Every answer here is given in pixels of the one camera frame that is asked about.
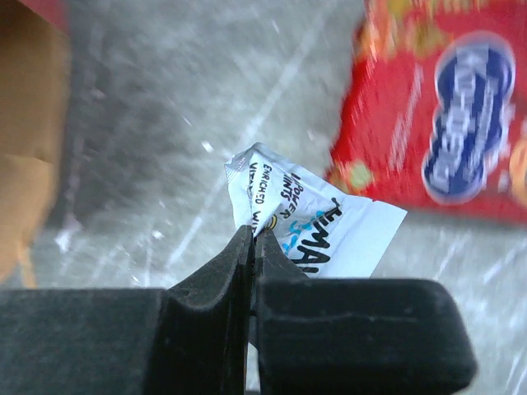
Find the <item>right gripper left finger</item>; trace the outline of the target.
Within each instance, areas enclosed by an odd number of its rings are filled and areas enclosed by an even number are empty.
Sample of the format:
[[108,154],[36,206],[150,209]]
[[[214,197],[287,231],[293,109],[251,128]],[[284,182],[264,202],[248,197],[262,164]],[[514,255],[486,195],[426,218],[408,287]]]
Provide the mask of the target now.
[[4,394],[242,394],[252,233],[170,289],[3,290]]

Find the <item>red candy snack bag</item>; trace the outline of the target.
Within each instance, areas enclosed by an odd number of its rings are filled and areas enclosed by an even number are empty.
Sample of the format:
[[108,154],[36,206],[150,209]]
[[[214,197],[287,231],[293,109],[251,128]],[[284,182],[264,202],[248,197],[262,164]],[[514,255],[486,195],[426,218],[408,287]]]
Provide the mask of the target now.
[[366,2],[331,158],[346,193],[525,221],[525,2]]

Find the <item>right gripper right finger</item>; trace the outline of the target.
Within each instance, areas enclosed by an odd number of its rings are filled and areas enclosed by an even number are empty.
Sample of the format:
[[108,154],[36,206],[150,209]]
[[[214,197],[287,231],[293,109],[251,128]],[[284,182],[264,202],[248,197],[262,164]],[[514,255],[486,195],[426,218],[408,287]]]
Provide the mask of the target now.
[[255,241],[263,394],[454,394],[478,372],[458,307],[425,279],[312,279]]

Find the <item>white mints sachet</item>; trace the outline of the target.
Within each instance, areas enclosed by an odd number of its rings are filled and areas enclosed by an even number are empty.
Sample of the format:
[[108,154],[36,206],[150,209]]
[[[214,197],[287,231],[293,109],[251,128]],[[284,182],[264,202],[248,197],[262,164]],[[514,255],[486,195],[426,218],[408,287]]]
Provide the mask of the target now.
[[369,277],[407,212],[347,195],[256,143],[225,164],[236,226],[271,230],[309,277]]

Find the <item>red paper bag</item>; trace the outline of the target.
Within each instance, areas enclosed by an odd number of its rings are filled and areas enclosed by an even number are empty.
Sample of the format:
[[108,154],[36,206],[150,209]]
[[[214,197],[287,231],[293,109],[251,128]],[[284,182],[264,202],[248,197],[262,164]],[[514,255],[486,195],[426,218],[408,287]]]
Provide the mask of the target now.
[[58,193],[71,67],[63,2],[1,3],[1,279],[36,286],[30,247]]

